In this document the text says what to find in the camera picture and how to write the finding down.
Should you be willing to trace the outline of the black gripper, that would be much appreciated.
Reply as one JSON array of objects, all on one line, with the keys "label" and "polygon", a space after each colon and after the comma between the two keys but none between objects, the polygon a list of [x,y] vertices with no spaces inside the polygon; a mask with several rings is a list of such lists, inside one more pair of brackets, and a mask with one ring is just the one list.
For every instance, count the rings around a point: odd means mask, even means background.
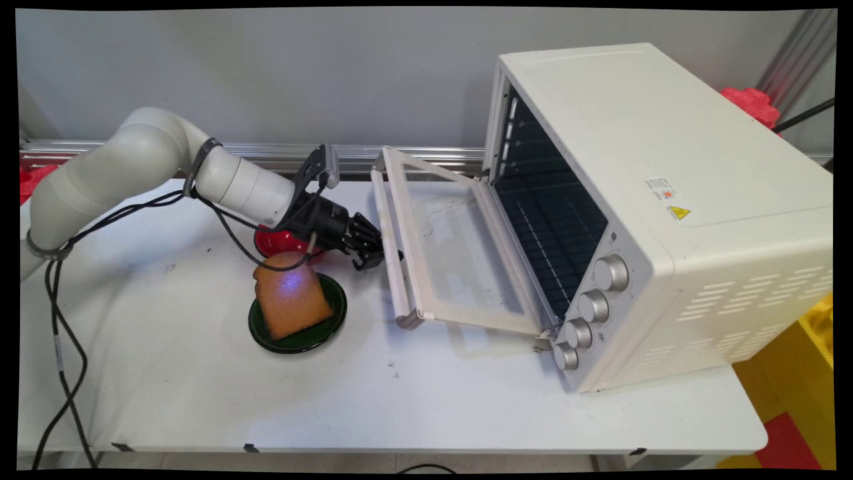
[{"label": "black gripper", "polygon": [[347,209],[322,195],[299,195],[287,210],[287,231],[322,250],[347,252],[356,271],[378,267],[386,259],[381,232],[362,213]]}]

